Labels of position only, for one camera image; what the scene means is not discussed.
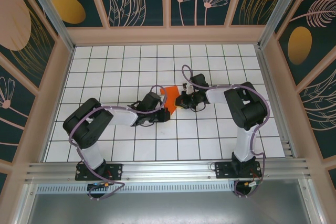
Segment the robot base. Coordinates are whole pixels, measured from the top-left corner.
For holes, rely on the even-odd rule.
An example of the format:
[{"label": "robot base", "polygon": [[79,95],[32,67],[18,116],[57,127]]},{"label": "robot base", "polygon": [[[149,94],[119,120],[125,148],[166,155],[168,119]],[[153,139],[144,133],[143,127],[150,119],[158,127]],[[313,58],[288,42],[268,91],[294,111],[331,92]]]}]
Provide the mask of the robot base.
[{"label": "robot base", "polygon": [[234,153],[232,153],[232,161],[216,162],[215,172],[216,178],[253,178],[253,173],[261,177],[260,163],[256,161],[256,157],[246,162],[240,162]]},{"label": "robot base", "polygon": [[[121,180],[122,164],[106,164],[104,172],[101,175],[104,178],[110,180]],[[76,166],[76,181],[98,181],[101,180],[92,174],[84,164],[78,164]]]}]

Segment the white grid mat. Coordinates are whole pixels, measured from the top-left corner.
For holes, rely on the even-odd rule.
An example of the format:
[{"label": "white grid mat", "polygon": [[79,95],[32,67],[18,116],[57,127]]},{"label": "white grid mat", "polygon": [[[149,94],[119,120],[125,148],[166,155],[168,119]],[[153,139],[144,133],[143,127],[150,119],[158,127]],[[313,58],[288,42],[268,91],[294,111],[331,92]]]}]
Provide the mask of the white grid mat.
[{"label": "white grid mat", "polygon": [[[195,75],[203,73],[209,85],[248,80],[268,100],[253,45],[76,47],[45,161],[79,161],[62,124],[87,99],[126,106],[155,84],[181,90],[184,64]],[[227,104],[210,104],[197,113],[177,109],[170,121],[151,127],[109,125],[98,145],[106,161],[220,159],[231,158],[236,137]],[[273,114],[257,135],[255,151],[285,156]]]}]

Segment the orange object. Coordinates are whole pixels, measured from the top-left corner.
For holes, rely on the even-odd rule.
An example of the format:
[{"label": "orange object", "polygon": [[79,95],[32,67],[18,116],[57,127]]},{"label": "orange object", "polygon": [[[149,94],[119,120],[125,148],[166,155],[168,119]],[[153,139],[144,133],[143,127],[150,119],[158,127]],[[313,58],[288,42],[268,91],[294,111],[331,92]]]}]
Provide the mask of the orange object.
[{"label": "orange object", "polygon": [[165,90],[167,92],[167,101],[164,104],[164,107],[168,108],[170,115],[172,115],[176,110],[175,100],[180,95],[178,91],[179,89],[177,86],[172,86],[172,87],[165,87]]}]

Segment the black mounting plate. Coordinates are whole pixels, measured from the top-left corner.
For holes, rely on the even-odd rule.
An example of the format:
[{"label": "black mounting plate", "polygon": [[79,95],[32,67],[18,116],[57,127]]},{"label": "black mounting plate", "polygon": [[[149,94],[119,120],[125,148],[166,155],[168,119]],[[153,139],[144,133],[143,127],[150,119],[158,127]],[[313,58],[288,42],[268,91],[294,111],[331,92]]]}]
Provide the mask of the black mounting plate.
[{"label": "black mounting plate", "polygon": [[[105,176],[110,180],[121,180],[122,175],[122,164],[106,164],[106,172]],[[79,164],[77,165],[76,175],[75,175],[76,181],[97,181],[101,180],[100,178],[97,178],[95,175],[93,175],[89,169],[87,169],[85,164]]]},{"label": "black mounting plate", "polygon": [[[236,174],[232,167],[232,162],[215,162],[216,178],[253,178],[253,173],[250,170],[241,171],[239,175]],[[261,177],[261,168],[258,161],[252,163],[251,169],[256,175]]]}]

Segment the beige circle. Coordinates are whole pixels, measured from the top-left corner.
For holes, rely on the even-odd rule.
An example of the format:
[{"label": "beige circle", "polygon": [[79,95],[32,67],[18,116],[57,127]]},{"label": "beige circle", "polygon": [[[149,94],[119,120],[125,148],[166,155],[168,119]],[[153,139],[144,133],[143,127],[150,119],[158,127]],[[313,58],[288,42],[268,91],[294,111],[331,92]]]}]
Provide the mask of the beige circle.
[{"label": "beige circle", "polygon": [[23,49],[29,41],[31,26],[24,0],[0,0],[0,45],[14,51]]},{"label": "beige circle", "polygon": [[84,7],[78,0],[51,0],[61,19],[70,24],[78,24],[85,20]]},{"label": "beige circle", "polygon": [[310,31],[299,26],[294,29],[288,41],[288,57],[295,64],[300,65],[307,58],[312,44]]}]

